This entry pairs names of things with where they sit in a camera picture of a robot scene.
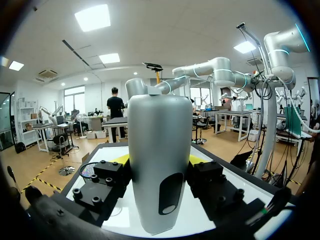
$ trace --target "white container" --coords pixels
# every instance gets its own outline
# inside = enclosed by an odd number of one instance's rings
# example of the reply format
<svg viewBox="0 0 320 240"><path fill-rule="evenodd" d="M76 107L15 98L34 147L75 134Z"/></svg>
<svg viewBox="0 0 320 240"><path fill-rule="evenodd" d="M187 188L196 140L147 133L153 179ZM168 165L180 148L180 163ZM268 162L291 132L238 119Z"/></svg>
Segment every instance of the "white container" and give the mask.
<svg viewBox="0 0 320 240"><path fill-rule="evenodd" d="M103 130L103 131L95 131L96 134L96 138L97 139L105 139L107 137L107 131Z"/></svg>
<svg viewBox="0 0 320 240"><path fill-rule="evenodd" d="M258 133L259 133L259 131L257 131L257 130L250 130L250 134L249 134L249 136L248 136L248 140L249 140L250 142L255 142L255 141L257 141Z"/></svg>
<svg viewBox="0 0 320 240"><path fill-rule="evenodd" d="M87 139L95 139L96 138L96 132L95 131L87 131L85 135L86 135Z"/></svg>

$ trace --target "computer monitor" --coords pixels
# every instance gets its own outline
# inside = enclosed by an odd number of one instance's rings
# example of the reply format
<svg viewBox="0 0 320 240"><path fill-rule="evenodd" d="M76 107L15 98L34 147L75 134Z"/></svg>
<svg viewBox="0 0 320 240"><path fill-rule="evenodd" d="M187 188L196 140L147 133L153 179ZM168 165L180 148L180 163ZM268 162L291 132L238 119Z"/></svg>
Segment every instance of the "computer monitor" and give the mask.
<svg viewBox="0 0 320 240"><path fill-rule="evenodd" d="M56 116L56 123L58 125L63 124L64 123L64 116Z"/></svg>
<svg viewBox="0 0 320 240"><path fill-rule="evenodd" d="M245 105L245 109L247 109L247 110L252 110L253 108L254 108L254 106L250 103Z"/></svg>

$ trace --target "ceiling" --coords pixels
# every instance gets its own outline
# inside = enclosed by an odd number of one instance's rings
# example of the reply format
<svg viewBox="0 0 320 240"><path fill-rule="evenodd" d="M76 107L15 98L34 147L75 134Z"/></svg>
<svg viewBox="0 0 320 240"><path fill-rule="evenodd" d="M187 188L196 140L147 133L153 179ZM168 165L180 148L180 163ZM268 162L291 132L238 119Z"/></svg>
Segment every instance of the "ceiling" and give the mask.
<svg viewBox="0 0 320 240"><path fill-rule="evenodd" d="M74 13L100 4L108 4L111 26L83 32ZM20 26L5 55L24 67L14 71L1 66L0 85L32 81L46 68L58 72L58 79L48 84L55 89L126 80L133 72L154 78L142 62L163 65L163 77L170 78L174 67L221 56L231 60L233 70L252 72L255 68L246 64L251 53L233 49L244 41L236 25L246 22L262 41L267 33L291 27L296 22L292 16L271 0L43 0ZM98 55L110 53L118 53L120 62L103 65ZM311 56L293 54L291 60L310 62Z"/></svg>

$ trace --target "ceiling light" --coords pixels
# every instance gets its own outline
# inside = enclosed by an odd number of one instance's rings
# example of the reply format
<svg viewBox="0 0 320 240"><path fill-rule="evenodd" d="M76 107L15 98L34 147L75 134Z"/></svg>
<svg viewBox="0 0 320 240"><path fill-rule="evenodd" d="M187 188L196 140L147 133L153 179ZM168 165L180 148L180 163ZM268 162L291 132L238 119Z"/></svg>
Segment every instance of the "ceiling light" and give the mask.
<svg viewBox="0 0 320 240"><path fill-rule="evenodd" d="M118 53L100 55L99 58L101 59L103 64L112 64L120 62Z"/></svg>
<svg viewBox="0 0 320 240"><path fill-rule="evenodd" d="M75 13L74 16L84 32L111 25L107 4L87 8Z"/></svg>
<svg viewBox="0 0 320 240"><path fill-rule="evenodd" d="M13 61L10 64L9 69L19 71L20 69L22 69L23 66L24 66L24 64L17 62L17 61Z"/></svg>
<svg viewBox="0 0 320 240"><path fill-rule="evenodd" d="M248 52L256 49L256 47L249 41L245 41L243 43L240 43L239 45L234 46L233 48L242 54L248 53Z"/></svg>
<svg viewBox="0 0 320 240"><path fill-rule="evenodd" d="M5 58L4 56L1 57L1 65L7 67L9 63L9 59Z"/></svg>

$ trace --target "yellow pad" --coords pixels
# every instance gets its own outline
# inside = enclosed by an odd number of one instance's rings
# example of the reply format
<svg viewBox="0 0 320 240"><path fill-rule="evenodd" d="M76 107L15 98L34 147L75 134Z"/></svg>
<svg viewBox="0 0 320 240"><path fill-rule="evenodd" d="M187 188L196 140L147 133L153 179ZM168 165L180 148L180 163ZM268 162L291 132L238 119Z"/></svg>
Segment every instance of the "yellow pad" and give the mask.
<svg viewBox="0 0 320 240"><path fill-rule="evenodd" d="M113 159L110 162L117 162L119 164L123 164L124 165L127 162L128 158L129 158L129 154L126 154L126 155L123 155L123 156L118 157L116 159ZM200 162L203 162L203 163L208 162L207 160L203 160L200 157L196 157L194 155L190 155L189 161L191 162L192 165L198 164Z"/></svg>

